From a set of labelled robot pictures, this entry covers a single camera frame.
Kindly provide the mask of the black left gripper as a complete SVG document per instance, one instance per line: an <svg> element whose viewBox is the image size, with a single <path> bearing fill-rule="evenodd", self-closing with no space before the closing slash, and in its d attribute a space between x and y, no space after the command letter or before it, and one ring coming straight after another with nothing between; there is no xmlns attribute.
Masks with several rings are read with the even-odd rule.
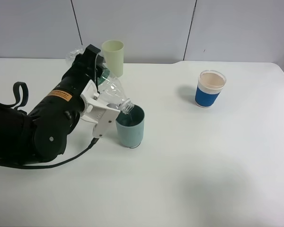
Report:
<svg viewBox="0 0 284 227"><path fill-rule="evenodd" d="M61 82L34 107L29 116L34 120L47 116L64 117L69 122L69 132L72 132L84 110L81 93L88 82L97 82L103 74L104 58L99 54L100 49L92 44L83 53L77 54L71 65L74 70L63 75Z"/></svg>

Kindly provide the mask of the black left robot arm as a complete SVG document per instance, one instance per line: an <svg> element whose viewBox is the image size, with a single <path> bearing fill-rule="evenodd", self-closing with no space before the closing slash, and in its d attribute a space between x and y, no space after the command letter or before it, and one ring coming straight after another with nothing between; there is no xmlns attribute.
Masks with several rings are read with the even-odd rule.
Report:
<svg viewBox="0 0 284 227"><path fill-rule="evenodd" d="M67 137L84 111L81 94L89 82L97 83L103 58L89 45L78 54L61 82L29 113L24 82L13 85L15 103L0 103L0 166L39 169L65 152Z"/></svg>

